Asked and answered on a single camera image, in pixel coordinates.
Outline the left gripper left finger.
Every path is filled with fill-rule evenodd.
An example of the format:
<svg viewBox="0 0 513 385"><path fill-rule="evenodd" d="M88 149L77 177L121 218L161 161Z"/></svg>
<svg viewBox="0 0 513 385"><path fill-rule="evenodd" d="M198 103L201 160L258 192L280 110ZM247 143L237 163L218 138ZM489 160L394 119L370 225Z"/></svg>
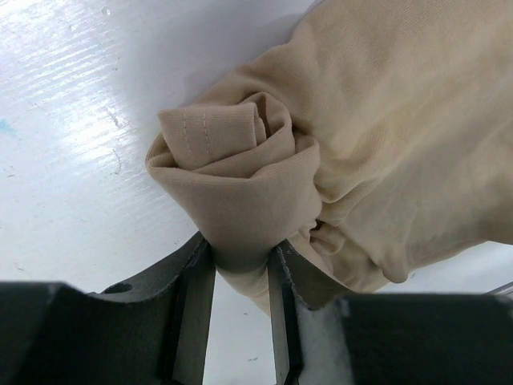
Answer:
<svg viewBox="0 0 513 385"><path fill-rule="evenodd" d="M101 293L1 284L4 384L200 384L215 270L196 234Z"/></svg>

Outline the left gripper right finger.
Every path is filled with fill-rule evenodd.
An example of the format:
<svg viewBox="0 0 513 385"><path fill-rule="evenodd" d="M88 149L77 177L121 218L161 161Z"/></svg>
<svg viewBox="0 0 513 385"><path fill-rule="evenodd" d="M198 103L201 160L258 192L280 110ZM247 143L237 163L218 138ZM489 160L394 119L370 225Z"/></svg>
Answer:
<svg viewBox="0 0 513 385"><path fill-rule="evenodd" d="M287 241L268 275L279 384L512 381L512 295L355 294Z"/></svg>

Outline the beige t-shirt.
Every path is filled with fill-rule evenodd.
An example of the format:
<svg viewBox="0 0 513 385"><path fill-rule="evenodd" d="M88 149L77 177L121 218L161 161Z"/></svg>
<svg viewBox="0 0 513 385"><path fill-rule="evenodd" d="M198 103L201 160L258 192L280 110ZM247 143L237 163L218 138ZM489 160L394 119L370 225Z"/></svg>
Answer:
<svg viewBox="0 0 513 385"><path fill-rule="evenodd" d="M325 1L159 119L149 174L263 311L282 241L356 292L512 241L509 1Z"/></svg>

